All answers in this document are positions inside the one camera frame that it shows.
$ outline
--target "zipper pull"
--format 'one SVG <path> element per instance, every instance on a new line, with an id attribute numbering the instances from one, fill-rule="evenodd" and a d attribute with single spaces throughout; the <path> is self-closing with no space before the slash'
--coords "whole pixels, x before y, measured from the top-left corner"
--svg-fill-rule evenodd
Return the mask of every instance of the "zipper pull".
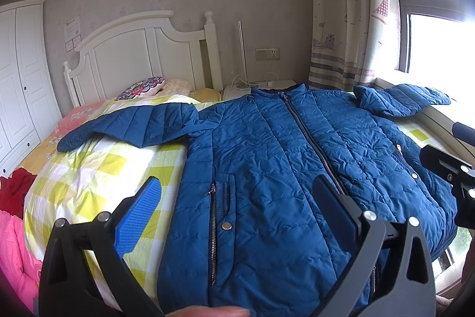
<path id="1" fill-rule="evenodd" d="M 206 193 L 206 195 L 211 195 L 211 194 L 214 194 L 215 192 L 216 192 L 216 187 L 214 183 L 211 183 L 211 189 Z"/>

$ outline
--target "metal screw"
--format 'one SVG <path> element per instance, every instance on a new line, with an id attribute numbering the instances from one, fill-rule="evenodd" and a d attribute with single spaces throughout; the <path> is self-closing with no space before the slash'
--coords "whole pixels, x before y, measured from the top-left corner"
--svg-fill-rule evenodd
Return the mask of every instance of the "metal screw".
<path id="1" fill-rule="evenodd" d="M 231 230 L 233 228 L 233 225 L 229 222 L 224 222 L 222 225 L 221 225 L 221 228 L 224 230 L 224 231 L 228 231 L 228 230 Z"/>
<path id="2" fill-rule="evenodd" d="M 417 227 L 419 226 L 419 219 L 417 219 L 416 217 L 409 217 L 409 224 L 411 226 Z"/>
<path id="3" fill-rule="evenodd" d="M 99 222 L 107 222 L 109 218 L 111 217 L 111 213 L 107 211 L 103 211 L 97 215 L 97 220 Z"/>
<path id="4" fill-rule="evenodd" d="M 55 222 L 55 227 L 63 227 L 66 224 L 66 220 L 63 217 L 60 217 L 59 219 L 56 219 Z"/>
<path id="5" fill-rule="evenodd" d="M 377 216 L 376 214 L 371 211 L 371 210 L 366 210 L 364 213 L 363 213 L 363 216 L 365 217 L 365 219 L 367 220 L 376 220 Z"/>

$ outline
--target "sailboat print curtain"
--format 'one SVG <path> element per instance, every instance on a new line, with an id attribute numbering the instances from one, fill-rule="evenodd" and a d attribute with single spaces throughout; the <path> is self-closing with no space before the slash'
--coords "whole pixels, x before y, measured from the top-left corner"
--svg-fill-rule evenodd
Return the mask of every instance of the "sailboat print curtain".
<path id="1" fill-rule="evenodd" d="M 390 0 L 313 3 L 309 86 L 351 91 L 354 85 L 372 85 L 387 49 Z"/>

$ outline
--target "pink jacket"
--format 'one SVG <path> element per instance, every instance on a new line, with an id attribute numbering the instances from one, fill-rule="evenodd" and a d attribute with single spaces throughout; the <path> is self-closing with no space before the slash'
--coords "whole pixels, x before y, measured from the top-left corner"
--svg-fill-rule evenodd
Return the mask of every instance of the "pink jacket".
<path id="1" fill-rule="evenodd" d="M 30 311 L 33 298 L 38 297 L 41 266 L 25 248 L 23 221 L 0 211 L 0 269 Z"/>

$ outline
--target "jacket sleeve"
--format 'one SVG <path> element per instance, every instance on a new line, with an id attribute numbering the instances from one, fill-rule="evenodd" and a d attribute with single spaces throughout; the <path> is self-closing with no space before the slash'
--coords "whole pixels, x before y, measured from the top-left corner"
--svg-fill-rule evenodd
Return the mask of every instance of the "jacket sleeve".
<path id="1" fill-rule="evenodd" d="M 223 110 L 224 107 L 217 106 L 198 113 L 194 105 L 178 102 L 131 106 L 84 123 L 63 137 L 57 149 L 72 151 L 96 134 L 106 134 L 139 148 L 185 135 L 199 136 L 219 125 Z"/>
<path id="2" fill-rule="evenodd" d="M 449 105 L 450 98 L 433 88 L 401 84 L 385 90 L 353 88 L 358 105 L 376 116 L 408 117 L 429 105 Z"/>

